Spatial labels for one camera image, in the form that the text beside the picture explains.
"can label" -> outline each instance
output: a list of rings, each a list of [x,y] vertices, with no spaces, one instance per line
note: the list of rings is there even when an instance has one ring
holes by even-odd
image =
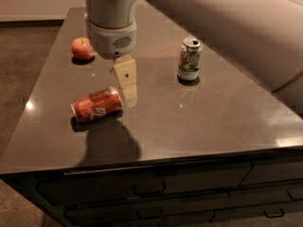
[[[181,46],[178,66],[178,77],[184,80],[194,80],[198,77],[202,45],[194,37],[187,37]]]
[[[106,90],[78,98],[71,106],[80,123],[93,121],[122,108],[116,87],[109,87]]]

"red apple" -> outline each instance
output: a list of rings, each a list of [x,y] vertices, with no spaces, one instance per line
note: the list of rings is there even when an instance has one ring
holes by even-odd
[[[82,61],[91,60],[94,55],[91,52],[91,44],[87,38],[78,38],[72,43],[72,52],[76,59]]]

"can lid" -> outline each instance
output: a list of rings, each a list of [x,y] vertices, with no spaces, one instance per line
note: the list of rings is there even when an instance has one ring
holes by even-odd
[[[201,46],[201,42],[195,38],[195,37],[186,37],[184,40],[183,40],[183,44],[188,46],[188,47],[192,47],[192,48],[196,48],[196,47],[200,47]]]

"brown floor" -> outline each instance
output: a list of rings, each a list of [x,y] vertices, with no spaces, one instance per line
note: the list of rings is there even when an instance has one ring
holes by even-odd
[[[59,29],[60,26],[0,25],[0,161]],[[0,181],[0,227],[60,226]],[[247,218],[190,226],[302,227],[303,213],[283,218]]]

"drawer handle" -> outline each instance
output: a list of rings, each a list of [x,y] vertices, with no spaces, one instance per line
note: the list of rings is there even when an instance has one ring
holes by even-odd
[[[265,210],[264,210],[264,215],[266,216],[266,218],[281,218],[284,216],[284,211],[283,209],[279,209],[280,212],[275,212],[275,213],[267,213]]]
[[[150,196],[150,195],[163,194],[167,190],[167,187],[166,187],[164,182],[159,184],[157,187],[159,189],[155,189],[155,190],[152,190],[152,191],[146,191],[146,189],[144,187],[142,188],[138,185],[135,185],[134,186],[134,194],[136,196],[139,196],[139,197],[146,197],[146,196]]]
[[[139,219],[160,218],[163,215],[163,211],[161,207],[138,209],[137,215]]]

